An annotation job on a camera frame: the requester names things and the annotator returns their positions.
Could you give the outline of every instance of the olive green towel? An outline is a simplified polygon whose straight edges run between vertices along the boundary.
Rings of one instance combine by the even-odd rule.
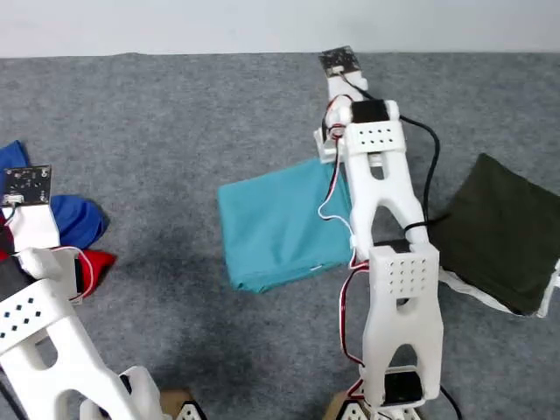
[[[430,230],[441,265],[512,312],[536,312],[560,257],[560,197],[480,154]]]

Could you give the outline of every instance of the white cloth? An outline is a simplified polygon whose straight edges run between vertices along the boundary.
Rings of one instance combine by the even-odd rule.
[[[547,286],[544,294],[542,296],[541,306],[539,310],[533,314],[534,317],[546,318],[549,312],[550,299],[552,298],[552,292],[555,287],[560,288],[560,260],[556,264],[555,270],[550,276],[550,282]],[[457,276],[453,271],[445,271],[444,269],[439,269],[439,281],[447,284],[454,291],[458,293],[463,293],[465,295],[470,295],[473,298],[478,299],[484,305],[490,306],[498,311],[512,313],[506,306],[498,302],[492,296],[488,295],[484,291],[477,289],[476,287],[465,283],[463,280]]]

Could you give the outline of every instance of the blue cloth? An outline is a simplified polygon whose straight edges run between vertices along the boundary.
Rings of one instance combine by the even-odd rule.
[[[59,227],[60,245],[86,249],[107,230],[107,220],[92,201],[74,195],[55,195],[51,209]]]
[[[0,149],[0,190],[4,189],[4,169],[30,166],[24,146],[16,140]],[[51,197],[51,209],[60,234],[60,245],[88,248],[105,230],[107,221],[91,201],[73,195]]]
[[[4,193],[4,169],[25,168],[29,166],[29,159],[24,146],[16,140],[0,149],[0,191]]]
[[[224,255],[236,289],[262,292],[347,263],[350,234],[317,215],[333,173],[318,159],[218,190]],[[324,214],[350,213],[340,177]]]

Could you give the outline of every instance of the folded towel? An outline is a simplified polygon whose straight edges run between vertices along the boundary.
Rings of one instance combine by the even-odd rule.
[[[318,159],[218,190],[224,256],[231,284],[267,291],[347,263],[350,234],[317,214],[333,173]],[[348,219],[350,201],[340,177],[325,214]]]

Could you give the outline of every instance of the gray carpet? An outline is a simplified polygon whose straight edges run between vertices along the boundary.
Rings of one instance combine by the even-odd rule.
[[[560,193],[560,56],[359,59],[375,94],[442,138],[432,214],[482,151]],[[111,219],[94,247],[118,264],[78,313],[112,369],[143,364],[162,389],[190,386],[209,418],[223,420],[319,419],[354,382],[338,342],[343,269],[257,296],[229,287],[221,257],[218,186],[314,157],[325,105],[314,54],[0,60],[2,144],[22,140],[34,164],[53,165],[54,193],[89,197]],[[432,142],[406,132],[419,194]],[[376,240],[396,236],[385,213],[377,221]],[[354,351],[366,283],[349,295]],[[445,285],[439,296],[443,383],[465,418],[557,418],[560,293],[544,320]],[[443,397],[423,411],[454,418]],[[12,419],[4,402],[0,419]]]

